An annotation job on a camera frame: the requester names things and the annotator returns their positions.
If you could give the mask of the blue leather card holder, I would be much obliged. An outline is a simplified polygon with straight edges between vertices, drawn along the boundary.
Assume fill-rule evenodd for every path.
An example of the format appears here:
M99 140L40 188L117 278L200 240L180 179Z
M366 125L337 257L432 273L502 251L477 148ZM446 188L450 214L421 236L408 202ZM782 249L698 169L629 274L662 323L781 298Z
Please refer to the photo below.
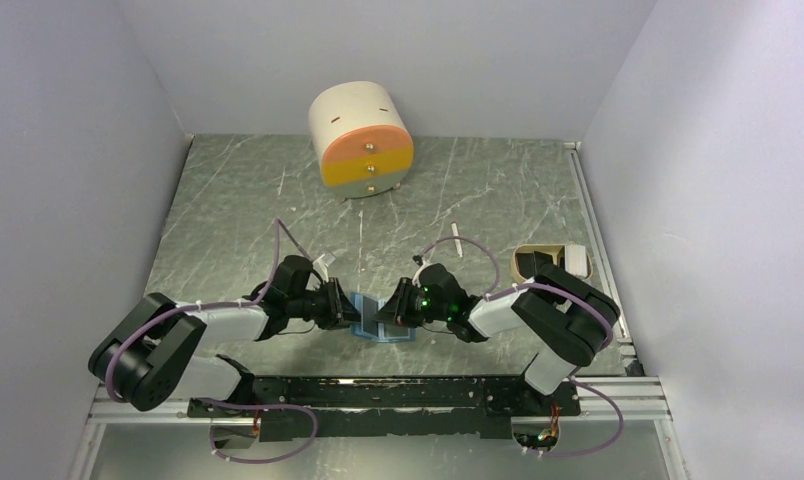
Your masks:
M384 300L352 292L349 299L360 314L360 321L350 327L350 333L375 343L406 343L415 340L415 330L379 322L376 314L385 305Z

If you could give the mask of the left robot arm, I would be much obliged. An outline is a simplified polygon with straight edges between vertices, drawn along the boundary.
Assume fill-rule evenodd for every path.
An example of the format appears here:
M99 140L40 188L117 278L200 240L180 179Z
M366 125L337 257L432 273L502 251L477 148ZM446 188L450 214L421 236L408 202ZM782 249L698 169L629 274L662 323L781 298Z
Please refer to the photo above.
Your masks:
M309 287L319 278L316 287ZM198 350L234 341L258 342L281 334L293 319L321 330L345 329L361 314L337 279L320 278L309 259L288 255L272 276L234 301L176 302L144 296L94 349L88 370L114 400L146 412L176 396L209 399L239 416L257 403L255 376L222 354Z

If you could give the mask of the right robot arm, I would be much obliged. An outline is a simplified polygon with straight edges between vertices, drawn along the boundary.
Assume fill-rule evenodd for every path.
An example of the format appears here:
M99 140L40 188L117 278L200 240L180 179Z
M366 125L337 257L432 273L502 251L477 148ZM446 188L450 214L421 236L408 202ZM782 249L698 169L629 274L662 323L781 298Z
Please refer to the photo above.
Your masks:
M517 398L526 412L540 414L554 403L562 381L589 366L613 341L620 314L611 297L555 264L539 267L509 289L481 296L467 293L443 265L431 264L415 280L402 278L374 319L409 329L444 322L467 343L529 328L543 347L524 369Z

